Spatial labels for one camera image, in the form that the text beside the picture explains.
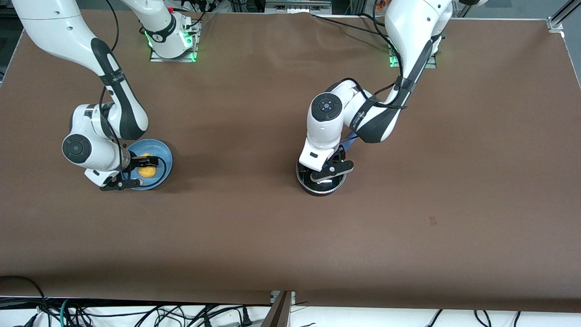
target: power cord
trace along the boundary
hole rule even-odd
[[[30,318],[26,324],[24,324],[23,327],[33,327],[34,326],[34,321],[36,320],[36,317],[38,316],[38,314],[35,314],[32,316],[32,318]]]
[[[512,323],[512,327],[517,327],[518,318],[521,317],[521,311],[517,312],[517,315],[514,317],[514,322]]]
[[[25,280],[26,282],[31,283],[34,286],[34,288],[36,288],[36,290],[38,291],[38,294],[40,294],[40,298],[42,299],[42,303],[44,304],[44,307],[45,307],[46,311],[47,312],[50,312],[51,308],[48,306],[48,303],[46,302],[46,297],[44,296],[44,292],[42,291],[42,289],[40,288],[40,286],[38,284],[36,284],[35,281],[33,281],[32,279],[30,279],[28,277],[18,276],[18,275],[0,276],[0,281],[7,280],[7,279],[19,279],[19,280]],[[48,327],[51,327],[52,326],[51,320],[52,319],[51,319],[51,317],[49,315],[49,317],[48,317]]]
[[[252,326],[252,320],[248,316],[248,309],[246,307],[242,308],[242,321],[240,322],[241,327]]]
[[[488,317],[488,312],[486,312],[486,310],[482,310],[482,312],[484,312],[484,316],[486,317],[486,320],[488,321],[488,325],[485,324],[482,320],[480,320],[480,317],[478,317],[478,310],[474,310],[474,316],[476,317],[476,320],[478,320],[478,322],[483,327],[492,327],[492,323],[490,322],[490,317]]]
[[[395,47],[395,45],[393,45],[393,43],[389,39],[389,36],[387,34],[381,33],[381,31],[379,30],[378,22],[377,22],[377,19],[375,18],[375,8],[377,7],[377,2],[378,2],[378,0],[375,0],[375,2],[373,4],[373,11],[371,12],[372,13],[371,20],[373,21],[373,26],[375,27],[375,30],[377,31],[379,36],[381,36],[385,40],[385,42],[388,43],[388,45],[393,50],[393,53],[396,55],[397,62],[399,63],[400,76],[403,77],[403,67],[402,67],[403,65],[401,62],[401,56],[400,56],[399,52],[397,51],[397,48]]]
[[[312,17],[315,17],[315,18],[318,18],[318,19],[326,20],[328,22],[335,23],[335,24],[338,24],[338,25],[343,25],[343,26],[351,27],[352,29],[356,29],[356,30],[368,32],[368,33],[371,33],[371,34],[380,35],[379,32],[374,32],[374,31],[371,31],[371,30],[367,30],[367,29],[364,29],[364,28],[359,27],[359,26],[349,25],[349,24],[346,24],[346,23],[343,23],[343,22],[338,22],[336,20],[328,19],[326,17],[321,17],[321,16],[317,16],[317,15],[314,15],[314,14],[311,14],[311,16]]]
[[[369,18],[369,19],[374,20],[375,22],[377,22],[377,25],[382,26],[382,27],[385,27],[385,24],[380,23],[377,20],[373,19],[373,16],[369,15],[368,13],[362,12],[362,13],[359,14],[359,16],[361,16],[361,17],[367,17],[367,18]]]
[[[432,322],[430,322],[430,324],[426,327],[433,327],[434,324],[436,323],[437,318],[440,316],[440,314],[442,313],[442,311],[444,311],[443,309],[440,309],[436,312],[436,315],[434,315],[434,317],[432,318]]]

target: table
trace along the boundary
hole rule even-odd
[[[110,12],[83,15],[112,44]],[[316,198],[294,171],[309,103],[345,77],[395,80],[377,35],[217,15],[198,62],[150,63],[137,18],[118,16],[144,137],[174,169],[156,190],[99,191],[60,145],[101,83],[24,35],[0,88],[0,274],[65,297],[581,309],[581,92],[543,21],[452,20],[393,134],[356,142],[355,170]]]

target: black cable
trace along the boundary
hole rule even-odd
[[[444,311],[443,309],[440,309],[436,312],[436,315],[434,315],[434,317],[432,318],[432,322],[430,322],[430,324],[427,327],[433,327],[434,324],[436,323],[437,318],[440,316],[440,314],[442,313],[442,311]]]
[[[111,47],[111,52],[113,52],[113,50],[115,50],[115,48],[117,47],[117,43],[119,42],[119,20],[117,19],[117,13],[115,12],[115,9],[113,9],[111,2],[109,2],[109,0],[105,1],[109,5],[109,8],[111,8],[111,12],[113,13],[113,17],[115,18],[115,27],[117,29],[117,33],[115,35],[115,43],[113,43],[113,46]]]
[[[368,13],[364,13],[364,12],[362,12],[362,13],[360,13],[358,16],[367,17],[367,18],[369,18],[369,19],[371,19],[371,20],[375,21],[375,22],[377,23],[377,25],[385,27],[385,24],[378,22],[377,20],[375,20],[375,19],[374,19],[374,18],[373,18],[371,15],[369,15]]]
[[[155,319],[155,322],[153,323],[153,327],[159,327],[159,323],[161,323],[162,320],[164,320],[165,318],[170,318],[170,319],[175,319],[173,317],[170,317],[169,315],[174,312],[175,310],[177,310],[180,307],[180,305],[177,305],[175,308],[171,309],[170,311],[166,311],[164,309],[161,310],[157,310],[157,318]]]
[[[363,95],[363,97],[365,98],[365,100],[369,99],[369,97],[367,96],[367,94],[365,93],[365,91],[363,90],[363,88],[361,87],[361,85],[359,85],[359,82],[357,82],[355,79],[352,79],[351,77],[348,77],[346,79],[342,79],[341,81],[339,81],[339,83],[344,82],[344,81],[352,81],[353,83],[355,83],[355,88],[357,89],[357,91],[361,92],[361,95]],[[406,106],[383,104],[380,101],[377,101],[373,105],[374,106],[378,106],[380,108],[390,108],[390,109],[406,109],[407,108]]]
[[[518,311],[517,315],[514,317],[514,322],[512,323],[512,327],[517,327],[518,318],[521,317],[521,312]]]
[[[244,305],[239,305],[237,307],[231,307],[231,308],[223,308],[223,309],[220,309],[220,310],[215,311],[215,312],[210,312],[207,314],[207,316],[204,318],[204,320],[202,320],[196,327],[201,327],[206,321],[210,321],[210,319],[216,317],[217,315],[223,314],[223,313],[230,311],[230,310],[236,310],[236,312],[238,312],[238,314],[240,314],[240,311],[238,311],[238,309],[240,309],[242,307],[244,307]]]
[[[193,22],[192,24],[186,25],[185,28],[188,29],[188,28],[194,26],[195,24],[198,24],[202,20],[202,18],[204,18],[205,14],[206,14],[206,12],[203,12],[202,15],[200,16],[200,18],[196,19],[195,22]]]
[[[20,279],[20,280],[25,280],[28,283],[31,283],[34,288],[36,288],[36,290],[38,291],[38,294],[40,294],[40,298],[42,299],[42,302],[44,303],[44,307],[46,308],[47,311],[50,311],[50,307],[48,306],[48,303],[46,303],[46,297],[44,296],[44,293],[42,292],[42,289],[40,288],[40,286],[38,284],[36,284],[35,281],[33,281],[32,279],[28,278],[28,277],[24,277],[24,276],[18,276],[18,275],[7,275],[7,276],[0,276],[0,280],[2,279]],[[49,315],[48,317],[48,327],[52,326],[52,319]]]
[[[399,65],[399,70],[400,70],[400,76],[403,77],[403,67],[402,67],[403,63],[401,62],[401,56],[400,56],[399,52],[397,51],[397,48],[395,47],[395,45],[393,45],[393,43],[389,39],[389,36],[387,34],[381,33],[381,31],[379,30],[378,22],[377,22],[377,19],[375,18],[375,7],[377,7],[377,1],[378,0],[375,0],[375,2],[373,4],[373,11],[371,12],[372,13],[371,20],[373,21],[373,26],[375,27],[375,30],[377,31],[377,33],[385,40],[385,42],[388,43],[388,45],[393,50],[393,53],[396,55],[397,62]]]
[[[142,311],[142,312],[131,312],[128,314],[99,315],[99,314],[87,313],[83,309],[82,309],[82,311],[83,311],[83,314],[86,316],[98,317],[98,318],[126,317],[126,316],[130,316],[130,315],[142,315],[142,314],[148,313],[148,311]]]
[[[161,308],[160,305],[156,306],[155,308],[149,310],[148,312],[145,313],[145,315],[143,315],[138,321],[137,323],[135,323],[134,327],[140,327],[143,322],[147,319],[147,317],[149,317],[154,311],[157,311],[157,309]]]
[[[111,12],[113,13],[113,17],[115,18],[115,28],[116,28],[116,33],[115,33],[115,42],[113,43],[113,46],[111,47],[111,52],[113,52],[115,50],[115,48],[117,48],[117,43],[119,42],[119,19],[117,19],[117,13],[115,12],[115,9],[113,8],[113,5],[111,5],[111,2],[109,2],[109,0],[105,0],[107,2],[107,4],[109,5],[109,8],[111,9]],[[103,107],[103,97],[105,96],[105,91],[106,91],[106,87],[103,86],[103,90],[101,91],[101,97],[99,98],[99,113],[102,115],[102,107]],[[105,119],[105,122],[107,123],[107,126],[109,127],[109,130],[111,131],[111,134],[113,134],[113,137],[115,138],[115,142],[117,143],[117,147],[119,148],[119,169],[120,169],[120,173],[119,175],[121,180],[125,180],[125,178],[123,178],[123,172],[121,170],[123,170],[123,157],[121,156],[121,142],[119,142],[119,138],[117,137],[117,134],[115,133],[115,131],[113,130],[113,126],[111,126],[111,123],[109,123],[108,119]]]
[[[488,312],[486,312],[486,310],[482,310],[482,312],[484,312],[484,316],[486,316],[486,320],[488,321],[488,325],[485,324],[482,320],[480,320],[480,317],[478,317],[478,310],[474,310],[474,316],[476,317],[476,320],[478,320],[478,322],[484,327],[492,327],[492,323],[490,322],[490,317],[488,317]]]
[[[364,28],[361,28],[361,27],[358,27],[358,26],[353,26],[353,25],[345,24],[345,23],[342,23],[342,22],[337,22],[336,20],[328,19],[328,18],[326,18],[326,17],[321,17],[321,16],[317,16],[317,15],[313,15],[313,14],[311,14],[311,16],[312,16],[312,17],[315,17],[315,18],[322,19],[322,20],[326,20],[326,21],[328,21],[328,22],[332,22],[332,23],[335,23],[335,24],[339,24],[339,25],[343,25],[343,26],[351,27],[351,28],[353,28],[353,29],[357,29],[357,30],[365,31],[365,32],[368,32],[368,33],[371,33],[371,34],[380,35],[378,32],[374,32],[374,31],[371,31],[371,30],[367,30],[367,29],[364,29]]]
[[[117,150],[119,151],[119,175],[120,175],[121,180],[125,180],[125,177],[123,176],[123,156],[121,154],[121,142],[119,142],[119,138],[117,137],[117,133],[115,133],[115,130],[113,130],[113,126],[111,126],[109,119],[105,118],[105,116],[103,116],[102,107],[103,107],[103,97],[105,96],[105,91],[106,91],[106,87],[103,86],[103,90],[101,91],[101,97],[99,97],[99,113],[101,113],[102,117],[105,120],[105,123],[107,123],[107,127],[109,127],[111,134],[115,138],[115,143],[117,143]]]
[[[179,308],[180,308],[180,311],[181,311],[181,313],[182,313],[182,318],[184,319],[184,327],[185,327],[185,324],[187,324],[187,323],[188,323],[188,321],[186,320],[186,316],[185,316],[185,312],[184,312],[184,310],[181,308],[181,306],[180,306]]]
[[[392,88],[394,85],[395,85],[395,83],[392,83],[392,84],[390,84],[390,85],[388,85],[388,86],[386,86],[384,88],[380,88],[375,93],[373,93],[373,95],[378,95],[379,93],[381,93],[381,92],[383,92],[383,91],[385,91],[385,90],[387,90],[389,88]]]

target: metal frame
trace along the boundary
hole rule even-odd
[[[287,327],[291,314],[292,292],[281,291],[260,327]]]
[[[559,33],[563,30],[563,21],[569,17],[575,9],[581,6],[581,0],[569,0],[554,15],[547,18],[547,27],[551,33]]]
[[[196,62],[196,60],[198,59],[198,45],[200,44],[200,32],[202,31],[202,27],[203,27],[202,22],[197,22],[194,26],[192,26],[193,45],[190,49],[187,49],[182,55],[180,55],[176,58],[169,59],[169,58],[161,57],[153,50],[152,46],[149,45],[149,47],[151,48],[151,53],[149,55],[149,61],[151,61],[151,62]]]
[[[264,13],[308,12],[314,15],[332,14],[331,0],[266,0]]]
[[[230,5],[233,12],[246,12],[246,0],[233,0]]]
[[[367,0],[351,0],[351,14],[360,14],[365,10],[365,5],[367,4]]]

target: green led light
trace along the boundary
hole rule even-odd
[[[389,66],[396,67],[398,64],[397,58],[395,56],[389,56]]]
[[[144,32],[144,33],[145,33],[145,38],[147,38],[147,44],[149,45],[150,48],[153,49],[153,45],[151,44],[151,40],[149,39],[149,35],[147,35],[147,32]]]

